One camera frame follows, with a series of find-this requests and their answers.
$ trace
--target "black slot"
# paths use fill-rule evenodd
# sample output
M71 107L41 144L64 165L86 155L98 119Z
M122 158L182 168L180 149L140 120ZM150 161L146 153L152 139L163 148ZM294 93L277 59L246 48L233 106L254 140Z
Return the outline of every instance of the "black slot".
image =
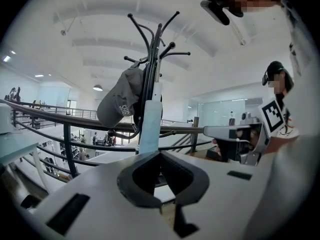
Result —
M59 234L64 235L89 199L90 197L85 194L75 194L47 225Z
M237 177L239 179L243 179L243 180L247 180L249 181L252 177L252 174L248 174L248 173L244 173L244 172L239 172L239 171L234 171L231 170L227 173L227 175L233 176L233 177Z

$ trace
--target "glass wall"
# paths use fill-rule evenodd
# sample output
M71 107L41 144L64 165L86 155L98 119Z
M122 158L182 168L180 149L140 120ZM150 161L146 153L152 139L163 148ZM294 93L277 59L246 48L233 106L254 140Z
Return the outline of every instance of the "glass wall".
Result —
M239 125L245 112L250 112L251 117L258 117L258 106L262 103L262 98L199 103L199 127Z

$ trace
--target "man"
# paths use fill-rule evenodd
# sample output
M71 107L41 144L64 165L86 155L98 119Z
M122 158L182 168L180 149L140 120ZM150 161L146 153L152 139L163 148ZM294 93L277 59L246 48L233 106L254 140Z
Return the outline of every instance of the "man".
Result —
M92 138L92 145L96 145L96 142L97 142L97 133L95 132Z

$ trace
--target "floor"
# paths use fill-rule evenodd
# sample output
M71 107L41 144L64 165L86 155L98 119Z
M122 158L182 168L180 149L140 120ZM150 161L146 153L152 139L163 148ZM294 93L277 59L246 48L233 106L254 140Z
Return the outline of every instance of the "floor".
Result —
M26 196L30 194L40 200L48 196L48 193L44 189L34 184L21 171L16 169L15 166L8 165L0 180L8 190L11 198L18 204L21 204Z

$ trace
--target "baseball cap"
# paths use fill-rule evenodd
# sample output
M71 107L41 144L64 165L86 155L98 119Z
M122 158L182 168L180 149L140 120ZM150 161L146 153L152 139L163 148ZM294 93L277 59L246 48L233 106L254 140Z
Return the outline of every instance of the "baseball cap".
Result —
M138 102L143 89L144 72L131 66L122 72L115 86L100 102L96 115L102 125L114 128L123 117L135 114L134 104Z
M268 68L266 69L266 73L268 75L268 81L275 80L275 74L279 74L281 70L284 70L284 66L279 61L273 61L270 63Z

